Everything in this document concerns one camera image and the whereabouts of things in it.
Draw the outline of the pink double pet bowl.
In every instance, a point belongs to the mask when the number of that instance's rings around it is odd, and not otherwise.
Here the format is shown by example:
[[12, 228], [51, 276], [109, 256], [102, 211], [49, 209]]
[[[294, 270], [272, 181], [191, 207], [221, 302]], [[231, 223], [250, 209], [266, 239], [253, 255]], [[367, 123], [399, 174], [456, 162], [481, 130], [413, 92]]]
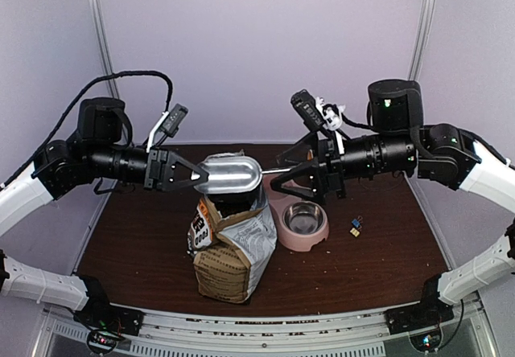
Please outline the pink double pet bowl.
[[279, 242], [294, 252], [310, 252], [329, 237], [325, 210], [317, 203], [283, 194], [271, 188], [276, 174], [267, 174], [263, 185], [278, 232]]

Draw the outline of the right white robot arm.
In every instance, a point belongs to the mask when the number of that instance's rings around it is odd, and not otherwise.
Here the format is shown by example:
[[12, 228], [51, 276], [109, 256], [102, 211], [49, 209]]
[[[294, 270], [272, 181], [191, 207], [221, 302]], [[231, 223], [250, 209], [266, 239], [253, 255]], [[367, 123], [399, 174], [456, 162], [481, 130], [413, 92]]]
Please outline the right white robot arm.
[[290, 160], [288, 151], [279, 155], [287, 169], [271, 180], [271, 188], [322, 203], [329, 192], [343, 198], [347, 179], [403, 172], [514, 210], [513, 164], [471, 131], [425, 124], [418, 82], [379, 80], [368, 86], [368, 94], [367, 121], [358, 124], [342, 106], [305, 89], [295, 93], [290, 103], [309, 130], [298, 143], [314, 153], [303, 162]]

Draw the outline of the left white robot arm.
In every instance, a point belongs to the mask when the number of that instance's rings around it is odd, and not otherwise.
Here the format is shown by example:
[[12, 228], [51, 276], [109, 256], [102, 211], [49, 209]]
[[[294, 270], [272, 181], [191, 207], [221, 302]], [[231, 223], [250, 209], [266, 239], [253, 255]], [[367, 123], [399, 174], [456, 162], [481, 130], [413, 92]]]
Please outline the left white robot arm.
[[[177, 104], [150, 131], [144, 147], [122, 145], [132, 125], [119, 99], [97, 97], [80, 103], [76, 130], [67, 140], [44, 144], [42, 151], [1, 190], [1, 232], [7, 233], [32, 212], [95, 179], [139, 184], [150, 191], [171, 192], [206, 183], [208, 173], [172, 150], [155, 134], [173, 137], [187, 108]], [[115, 322], [101, 283], [94, 277], [66, 276], [37, 269], [1, 255], [1, 294], [63, 306], [84, 313], [99, 328]]]

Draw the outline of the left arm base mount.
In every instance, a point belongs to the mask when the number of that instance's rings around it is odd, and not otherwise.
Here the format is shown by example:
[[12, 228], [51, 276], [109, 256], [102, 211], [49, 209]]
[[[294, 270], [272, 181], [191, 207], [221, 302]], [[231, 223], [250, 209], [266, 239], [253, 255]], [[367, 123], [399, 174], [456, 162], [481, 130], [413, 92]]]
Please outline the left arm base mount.
[[139, 335], [144, 319], [141, 310], [113, 305], [70, 313], [88, 331], [85, 344], [94, 355], [106, 355], [127, 344], [128, 336]]

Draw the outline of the dog food bag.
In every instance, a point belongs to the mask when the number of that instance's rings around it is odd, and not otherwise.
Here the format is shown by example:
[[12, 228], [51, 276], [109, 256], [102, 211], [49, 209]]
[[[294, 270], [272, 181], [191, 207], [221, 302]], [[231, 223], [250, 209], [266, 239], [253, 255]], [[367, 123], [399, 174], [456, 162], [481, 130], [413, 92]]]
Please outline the dog food bag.
[[250, 192], [200, 193], [187, 233], [199, 293], [221, 302], [246, 302], [262, 278], [277, 238], [263, 177]]

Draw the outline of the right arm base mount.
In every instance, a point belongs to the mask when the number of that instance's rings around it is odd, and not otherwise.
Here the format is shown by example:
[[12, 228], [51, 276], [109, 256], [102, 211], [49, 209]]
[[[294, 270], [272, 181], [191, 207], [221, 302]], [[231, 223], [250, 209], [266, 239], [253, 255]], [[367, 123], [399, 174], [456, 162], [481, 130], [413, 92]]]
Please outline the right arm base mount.
[[438, 293], [424, 292], [418, 303], [389, 309], [385, 320], [389, 333], [410, 333], [411, 346], [419, 352], [436, 352], [443, 345], [441, 325], [454, 318], [452, 306], [439, 300]]

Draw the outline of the metal food scoop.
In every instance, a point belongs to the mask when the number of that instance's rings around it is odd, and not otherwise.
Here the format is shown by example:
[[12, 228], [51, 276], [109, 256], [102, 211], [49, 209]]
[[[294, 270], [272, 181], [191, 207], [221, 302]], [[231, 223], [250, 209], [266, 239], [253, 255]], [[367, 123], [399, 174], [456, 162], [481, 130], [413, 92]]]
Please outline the metal food scoop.
[[246, 155], [211, 155], [203, 160], [197, 171], [192, 171], [190, 180], [201, 180], [200, 170], [208, 174], [205, 181], [194, 188], [206, 195], [240, 194], [253, 191], [264, 174], [288, 172], [291, 166], [263, 170], [259, 162]]

